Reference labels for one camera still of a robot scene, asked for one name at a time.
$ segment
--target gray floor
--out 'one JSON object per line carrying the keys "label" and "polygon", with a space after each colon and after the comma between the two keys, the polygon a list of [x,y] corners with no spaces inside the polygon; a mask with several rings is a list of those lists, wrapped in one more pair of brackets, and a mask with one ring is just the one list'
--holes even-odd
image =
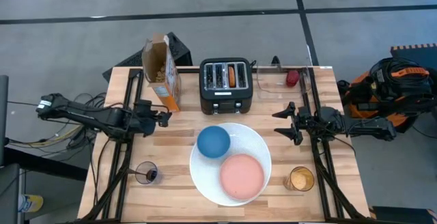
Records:
{"label": "gray floor", "polygon": [[[437,4],[437,0],[303,2],[306,8]],[[296,0],[0,0],[0,20],[296,8]],[[390,46],[437,42],[437,10],[309,14],[308,21],[320,65],[334,66],[336,77],[349,81],[389,57]],[[170,31],[189,47],[195,64],[226,56],[267,64],[274,55],[284,64],[309,64],[297,14],[0,25],[1,73],[10,76],[10,100],[36,103],[41,95],[52,92],[68,98],[82,92],[104,92],[107,83],[100,75],[103,71],[138,51],[153,32]],[[59,127],[38,120],[33,107],[9,106],[11,138],[39,139]],[[428,115],[421,117],[417,127],[436,135],[436,122]],[[437,211],[435,139],[410,130],[392,142],[360,137],[353,143],[369,205]],[[89,154],[85,151],[77,158],[86,165]],[[44,192],[57,181],[40,177],[35,182],[33,191],[40,187]],[[31,222],[72,220],[81,191],[80,184],[73,191],[59,188],[57,192],[65,194],[63,198],[69,202],[44,193],[53,204],[65,208]]]}

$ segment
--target toaster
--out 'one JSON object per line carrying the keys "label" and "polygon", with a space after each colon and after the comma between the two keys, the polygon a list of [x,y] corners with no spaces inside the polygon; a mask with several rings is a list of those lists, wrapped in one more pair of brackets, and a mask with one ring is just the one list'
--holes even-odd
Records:
{"label": "toaster", "polygon": [[247,113],[252,105],[252,70],[247,59],[205,59],[199,67],[200,105],[207,115]]}

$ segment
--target wooden table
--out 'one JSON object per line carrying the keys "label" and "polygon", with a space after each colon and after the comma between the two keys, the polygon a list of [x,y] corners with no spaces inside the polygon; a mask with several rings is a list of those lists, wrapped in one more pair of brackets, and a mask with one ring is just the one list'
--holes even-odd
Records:
{"label": "wooden table", "polygon": [[[105,104],[123,102],[129,68],[114,68]],[[332,68],[314,67],[315,79],[322,106],[343,111]],[[288,138],[274,132],[274,128],[287,128],[290,119],[274,118],[271,115],[284,110],[289,101],[296,107],[303,106],[300,96],[295,100],[261,99],[257,95],[256,74],[253,75],[253,103],[247,114],[204,115],[200,109],[198,74],[182,74],[181,112],[174,113],[167,128],[157,127],[152,136],[137,135],[134,140],[130,168],[136,169],[143,161],[157,164],[163,174],[161,184],[144,186],[128,176],[124,200],[123,222],[167,222],[167,221],[323,221],[322,205],[317,180],[308,192],[288,191],[283,186],[283,178],[297,166],[305,166],[316,175],[308,134],[303,131],[302,145],[295,146]],[[310,102],[313,102],[311,91]],[[160,104],[153,90],[143,85],[142,99]],[[239,207],[219,206],[196,189],[190,176],[189,158],[197,135],[206,126],[222,122],[237,122],[257,131],[267,143],[272,157],[272,175],[264,192],[251,203]],[[350,143],[349,139],[339,138]],[[96,168],[98,157],[107,137],[97,136],[93,152]],[[98,194],[107,187],[111,159],[115,143],[110,142],[103,152],[100,165]],[[335,172],[340,189],[357,210],[369,216],[368,206],[361,183],[360,173],[353,151],[338,141],[331,141]],[[330,211],[335,214],[332,192],[326,185]],[[118,189],[111,201],[110,217],[115,215]],[[78,218],[85,216],[92,208],[94,183],[91,167],[83,190]]]}

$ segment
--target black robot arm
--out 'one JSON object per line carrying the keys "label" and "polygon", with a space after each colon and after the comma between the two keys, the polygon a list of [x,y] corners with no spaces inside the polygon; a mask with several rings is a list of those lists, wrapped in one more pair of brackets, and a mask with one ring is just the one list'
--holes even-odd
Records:
{"label": "black robot arm", "polygon": [[168,126],[170,112],[151,110],[152,102],[139,100],[134,112],[128,107],[90,108],[85,104],[73,102],[61,94],[49,94],[41,97],[36,112],[42,120],[66,118],[79,122],[88,128],[104,132],[110,139],[125,141],[133,133],[151,135],[158,122],[159,126]]}
{"label": "black robot arm", "polygon": [[393,123],[383,117],[372,119],[352,119],[346,117],[332,107],[322,107],[320,114],[312,116],[307,107],[300,107],[294,115],[296,107],[290,102],[288,107],[273,117],[292,118],[291,128],[276,128],[274,131],[294,140],[295,145],[302,143],[303,137],[300,129],[305,129],[314,137],[332,141],[335,135],[346,134],[350,136],[371,135],[377,139],[391,141],[396,137]]}

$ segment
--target large white bowl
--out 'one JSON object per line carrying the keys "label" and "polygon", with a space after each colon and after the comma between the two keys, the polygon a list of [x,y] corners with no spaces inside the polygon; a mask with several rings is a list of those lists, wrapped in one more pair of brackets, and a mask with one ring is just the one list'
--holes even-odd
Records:
{"label": "large white bowl", "polygon": [[[231,137],[231,146],[226,154],[220,158],[207,158],[193,146],[190,156],[191,178],[197,190],[216,204],[222,206],[241,206],[256,199],[267,186],[272,173],[272,159],[266,142],[252,128],[242,124],[224,123],[219,124]],[[220,168],[225,159],[235,154],[248,154],[258,160],[264,171],[264,185],[261,191],[251,199],[238,200],[229,197],[222,189],[220,183]]]}

